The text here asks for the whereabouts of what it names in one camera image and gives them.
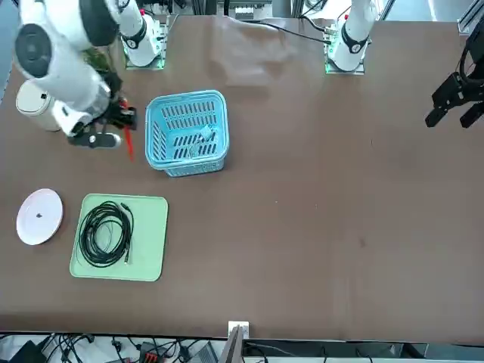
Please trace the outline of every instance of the table surface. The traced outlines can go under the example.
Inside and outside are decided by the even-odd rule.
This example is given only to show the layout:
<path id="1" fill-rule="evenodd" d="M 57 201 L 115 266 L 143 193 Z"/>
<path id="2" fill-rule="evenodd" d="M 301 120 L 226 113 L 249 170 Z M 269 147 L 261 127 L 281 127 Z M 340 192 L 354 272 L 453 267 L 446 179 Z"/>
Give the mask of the table surface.
<path id="1" fill-rule="evenodd" d="M 293 30 L 316 36 L 307 23 Z M 480 342 L 484 338 L 484 125 L 450 113 L 428 129 L 430 95 L 455 68 L 452 23 L 377 23 L 365 76 L 325 76 L 322 44 L 224 17 L 180 17 L 164 71 L 123 71 L 138 108 L 126 149 L 71 147 L 0 106 L 0 329 L 258 338 Z M 214 88 L 231 148 L 221 172 L 169 178 L 144 158 L 144 108 Z M 17 211 L 61 196 L 56 235 L 31 247 Z M 169 202 L 161 278 L 73 278 L 89 193 Z"/>

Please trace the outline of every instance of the blue plastic basket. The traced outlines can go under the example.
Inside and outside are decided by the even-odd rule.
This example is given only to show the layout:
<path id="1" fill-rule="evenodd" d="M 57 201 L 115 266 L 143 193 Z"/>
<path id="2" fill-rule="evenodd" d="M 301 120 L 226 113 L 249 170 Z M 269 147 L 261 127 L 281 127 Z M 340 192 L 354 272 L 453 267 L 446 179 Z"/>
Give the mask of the blue plastic basket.
<path id="1" fill-rule="evenodd" d="M 228 152 L 227 105 L 218 91 L 157 97 L 146 109 L 146 159 L 169 176 L 216 172 Z"/>

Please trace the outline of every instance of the coiled cable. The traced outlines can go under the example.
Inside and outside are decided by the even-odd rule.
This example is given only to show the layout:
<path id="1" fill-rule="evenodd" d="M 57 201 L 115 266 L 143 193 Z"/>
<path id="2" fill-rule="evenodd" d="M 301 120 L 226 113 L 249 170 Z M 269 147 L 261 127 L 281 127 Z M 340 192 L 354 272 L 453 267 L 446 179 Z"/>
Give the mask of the coiled cable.
<path id="1" fill-rule="evenodd" d="M 109 267 L 118 262 L 124 253 L 126 253 L 124 262 L 128 263 L 129 261 L 129 251 L 133 230 L 135 228 L 135 220 L 130 208 L 124 203 L 120 205 L 129 212 L 131 220 L 128 214 L 116 203 L 108 200 L 89 211 L 81 222 L 79 228 L 79 249 L 84 259 L 91 266 L 99 268 Z M 103 225 L 107 225 L 109 228 L 109 224 L 118 225 L 121 228 L 121 235 L 113 248 L 108 249 L 110 246 L 109 242 L 107 247 L 103 249 L 96 241 L 96 234 Z"/>

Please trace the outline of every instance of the light green tray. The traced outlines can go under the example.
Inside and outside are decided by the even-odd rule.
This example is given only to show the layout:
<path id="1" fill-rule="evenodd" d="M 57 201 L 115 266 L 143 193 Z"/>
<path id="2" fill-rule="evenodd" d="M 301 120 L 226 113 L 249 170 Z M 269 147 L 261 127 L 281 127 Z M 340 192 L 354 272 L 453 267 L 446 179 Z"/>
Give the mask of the light green tray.
<path id="1" fill-rule="evenodd" d="M 115 203 L 126 204 L 135 218 L 135 229 L 132 236 L 129 263 L 124 263 L 124 257 L 114 265 L 106 268 L 96 268 L 87 263 L 78 247 L 81 221 L 89 211 L 99 204 L 112 200 Z M 161 275 L 163 265 L 163 250 L 165 248 L 166 219 L 168 203 L 161 197 L 142 197 L 117 194 L 88 194 L 82 201 L 81 214 L 76 229 L 73 255 L 70 258 L 70 274 L 75 278 L 112 278 L 117 280 L 156 281 Z M 107 244 L 112 233 L 112 244 L 119 238 L 120 229 L 117 226 L 102 228 L 96 239 L 99 244 L 104 240 Z"/>

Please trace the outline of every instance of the white disc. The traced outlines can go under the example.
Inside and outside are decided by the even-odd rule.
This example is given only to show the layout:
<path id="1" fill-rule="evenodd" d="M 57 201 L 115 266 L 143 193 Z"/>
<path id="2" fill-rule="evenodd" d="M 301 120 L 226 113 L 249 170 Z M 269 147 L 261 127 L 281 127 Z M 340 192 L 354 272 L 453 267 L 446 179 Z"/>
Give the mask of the white disc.
<path id="1" fill-rule="evenodd" d="M 30 245 L 46 242 L 61 225 L 62 212 L 61 198 L 55 191 L 34 191 L 18 211 L 18 237 Z"/>

